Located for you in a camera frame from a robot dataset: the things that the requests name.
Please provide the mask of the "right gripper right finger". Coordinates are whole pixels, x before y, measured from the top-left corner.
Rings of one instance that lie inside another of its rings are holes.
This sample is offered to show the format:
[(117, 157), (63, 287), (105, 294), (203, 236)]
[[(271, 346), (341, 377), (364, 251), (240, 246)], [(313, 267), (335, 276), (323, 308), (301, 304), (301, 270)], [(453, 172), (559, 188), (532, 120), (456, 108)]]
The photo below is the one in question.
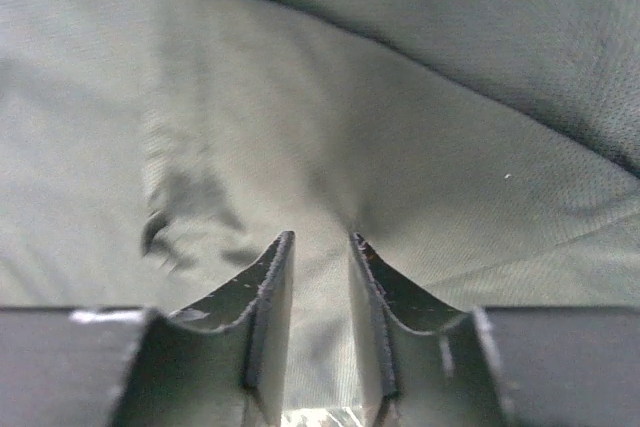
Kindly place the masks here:
[(457, 310), (350, 237), (368, 426), (635, 426), (635, 308)]

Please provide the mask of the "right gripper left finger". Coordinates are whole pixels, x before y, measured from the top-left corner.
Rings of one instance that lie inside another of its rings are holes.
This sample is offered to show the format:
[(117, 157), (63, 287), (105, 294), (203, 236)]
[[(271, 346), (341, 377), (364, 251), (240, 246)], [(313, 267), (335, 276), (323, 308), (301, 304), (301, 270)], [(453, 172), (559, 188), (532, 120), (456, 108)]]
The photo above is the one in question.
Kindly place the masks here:
[(295, 236), (164, 314), (142, 307), (5, 307), (5, 426), (277, 426)]

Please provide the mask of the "black t-shirt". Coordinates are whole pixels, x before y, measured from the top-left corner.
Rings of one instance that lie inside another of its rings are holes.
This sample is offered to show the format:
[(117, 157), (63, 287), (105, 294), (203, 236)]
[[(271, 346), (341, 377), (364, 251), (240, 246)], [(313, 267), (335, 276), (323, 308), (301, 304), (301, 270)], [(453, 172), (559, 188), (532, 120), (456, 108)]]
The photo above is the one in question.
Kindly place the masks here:
[(454, 306), (639, 301), (639, 0), (1, 0), (1, 300), (174, 310), (296, 235), (289, 409), (359, 400), (348, 236)]

